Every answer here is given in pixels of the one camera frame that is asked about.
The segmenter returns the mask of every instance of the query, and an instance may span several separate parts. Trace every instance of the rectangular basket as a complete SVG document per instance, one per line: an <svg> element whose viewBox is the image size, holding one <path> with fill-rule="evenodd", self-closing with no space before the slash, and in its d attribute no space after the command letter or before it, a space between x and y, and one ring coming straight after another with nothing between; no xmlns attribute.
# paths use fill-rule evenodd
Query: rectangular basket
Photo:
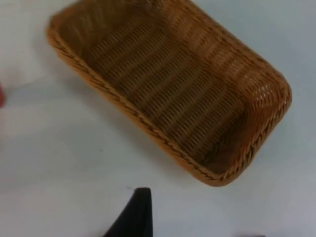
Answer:
<svg viewBox="0 0 316 237"><path fill-rule="evenodd" d="M82 0L49 43L193 176L236 179L291 103L269 63L189 0Z"/></svg>

